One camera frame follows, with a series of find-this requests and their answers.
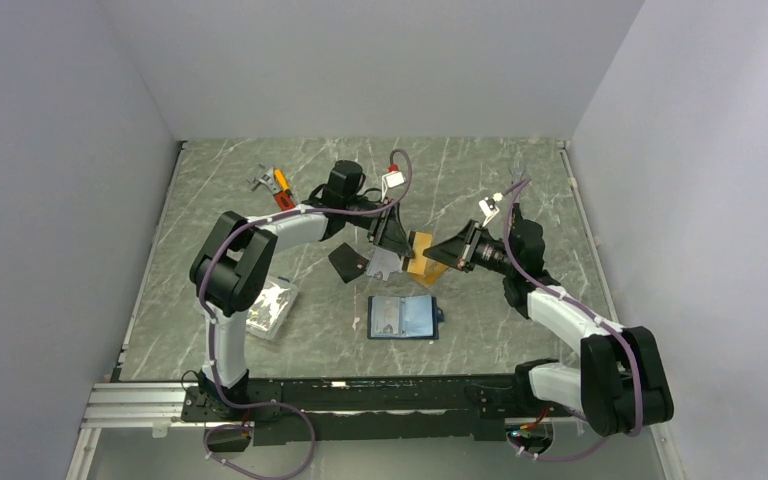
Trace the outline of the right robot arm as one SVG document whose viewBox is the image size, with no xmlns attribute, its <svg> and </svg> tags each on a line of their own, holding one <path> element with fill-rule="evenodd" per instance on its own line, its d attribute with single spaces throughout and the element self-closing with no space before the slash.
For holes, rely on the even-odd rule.
<svg viewBox="0 0 768 480">
<path fill-rule="evenodd" d="M 515 409 L 534 415 L 547 404 L 563 406 L 581 414 L 602 437 L 672 420 L 674 401 L 654 334 L 609 321 L 572 297 L 545 267 L 543 232 L 514 210 L 500 239 L 470 221 L 423 252 L 458 271 L 482 267 L 501 274 L 508 305 L 578 356 L 576 367 L 556 359 L 518 365 L 510 391 Z"/>
</svg>

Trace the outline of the silver card stack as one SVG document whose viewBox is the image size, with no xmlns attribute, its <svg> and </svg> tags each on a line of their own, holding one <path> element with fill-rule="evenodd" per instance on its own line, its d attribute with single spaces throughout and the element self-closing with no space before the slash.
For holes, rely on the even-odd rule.
<svg viewBox="0 0 768 480">
<path fill-rule="evenodd" d="M 402 271 L 402 257 L 389 250 L 375 247 L 366 268 L 368 277 L 387 281 L 395 273 Z"/>
</svg>

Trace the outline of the black card stack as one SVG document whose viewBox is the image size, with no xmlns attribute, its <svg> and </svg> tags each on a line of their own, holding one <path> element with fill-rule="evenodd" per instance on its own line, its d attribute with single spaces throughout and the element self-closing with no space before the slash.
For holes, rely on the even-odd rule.
<svg viewBox="0 0 768 480">
<path fill-rule="evenodd" d="M 327 258 L 344 284 L 363 276 L 369 264 L 369 260 L 348 243 L 340 244 L 328 254 Z"/>
</svg>

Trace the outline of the single orange card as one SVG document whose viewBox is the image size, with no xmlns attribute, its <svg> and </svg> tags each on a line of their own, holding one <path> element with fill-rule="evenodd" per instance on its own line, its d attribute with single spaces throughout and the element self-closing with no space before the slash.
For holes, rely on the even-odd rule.
<svg viewBox="0 0 768 480">
<path fill-rule="evenodd" d="M 424 252 L 433 243 L 431 233 L 411 231 L 409 234 L 412 257 L 405 260 L 403 270 L 407 273 L 424 276 L 429 259 Z"/>
</svg>

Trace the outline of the single silver card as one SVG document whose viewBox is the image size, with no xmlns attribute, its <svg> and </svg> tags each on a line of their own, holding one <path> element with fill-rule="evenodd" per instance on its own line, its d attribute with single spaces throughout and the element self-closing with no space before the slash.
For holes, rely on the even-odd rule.
<svg viewBox="0 0 768 480">
<path fill-rule="evenodd" d="M 370 298 L 370 335 L 373 338 L 398 337 L 403 333 L 400 297 L 374 296 Z"/>
</svg>

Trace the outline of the blue leather card holder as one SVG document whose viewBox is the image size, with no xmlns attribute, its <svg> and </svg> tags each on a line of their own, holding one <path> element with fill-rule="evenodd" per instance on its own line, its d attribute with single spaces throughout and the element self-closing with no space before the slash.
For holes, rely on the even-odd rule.
<svg viewBox="0 0 768 480">
<path fill-rule="evenodd" d="M 432 295 L 420 296 L 383 296 L 400 297 L 402 306 L 403 333 L 398 337 L 373 338 L 370 335 L 369 303 L 367 302 L 367 338 L 370 340 L 437 340 L 439 327 L 445 321 L 443 310 L 438 306 L 437 298 Z"/>
</svg>

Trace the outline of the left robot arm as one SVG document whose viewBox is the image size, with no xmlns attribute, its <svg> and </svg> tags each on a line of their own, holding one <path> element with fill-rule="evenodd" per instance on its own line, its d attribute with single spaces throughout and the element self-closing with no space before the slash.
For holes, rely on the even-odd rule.
<svg viewBox="0 0 768 480">
<path fill-rule="evenodd" d="M 239 417 L 249 401 L 246 321 L 275 254 L 327 240 L 351 224 L 366 230 L 373 245 L 402 259 L 414 258 L 398 216 L 399 202 L 367 198 L 362 192 L 365 179 L 360 164 L 338 160 L 328 180 L 299 205 L 251 218 L 227 211 L 215 223 L 189 278 L 206 316 L 206 354 L 198 384 L 221 419 Z"/>
</svg>

